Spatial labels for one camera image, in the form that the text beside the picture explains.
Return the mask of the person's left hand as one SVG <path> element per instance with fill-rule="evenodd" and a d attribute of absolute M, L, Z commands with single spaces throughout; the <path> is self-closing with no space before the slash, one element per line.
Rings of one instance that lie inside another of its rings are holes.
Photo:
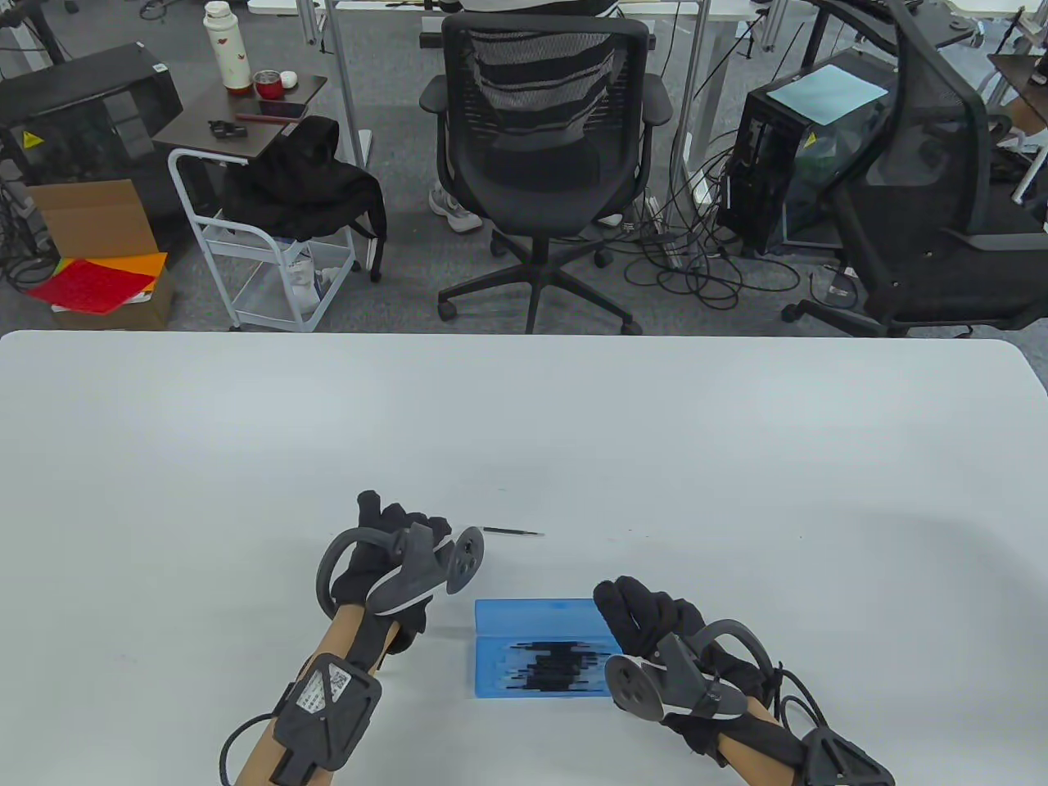
<path fill-rule="evenodd" d="M 449 542 L 450 526 L 444 517 L 428 517 L 420 512 L 408 514 L 398 503 L 385 506 L 381 496 L 375 490 L 365 490 L 357 495 L 357 505 L 359 505 L 359 524 L 357 524 L 359 527 L 396 534 L 400 529 L 409 529 L 412 524 L 417 523 L 431 529 L 435 546 L 443 546 Z M 331 584 L 331 598 L 337 606 L 363 606 L 372 586 L 383 583 L 394 569 L 392 558 L 385 549 L 366 543 L 356 545 L 353 547 L 348 567 Z M 390 654 L 408 650 L 417 635 L 424 633 L 425 610 L 430 602 L 431 596 L 427 596 L 390 617 L 400 626 L 390 645 Z"/>

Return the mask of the person's right hand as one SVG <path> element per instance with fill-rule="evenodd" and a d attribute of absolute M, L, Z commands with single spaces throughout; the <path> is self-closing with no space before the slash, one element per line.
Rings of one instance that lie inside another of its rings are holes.
<path fill-rule="evenodd" d="M 593 589 L 608 629 L 625 655 L 652 660 L 659 641 L 669 634 L 696 634 L 705 623 L 692 603 L 672 599 L 665 592 L 652 592 L 632 576 L 603 580 Z M 726 652 L 721 645 L 708 645 L 698 658 L 700 671 L 719 676 L 752 698 L 762 708 L 770 704 L 770 681 L 751 662 Z M 671 714 L 662 725 L 678 734 L 693 752 L 714 757 L 725 766 L 729 758 L 719 752 L 723 741 L 740 743 L 745 755 L 788 766 L 796 770 L 805 759 L 801 742 L 789 732 L 763 720 L 751 712 L 733 720 L 705 720 L 691 715 Z"/>

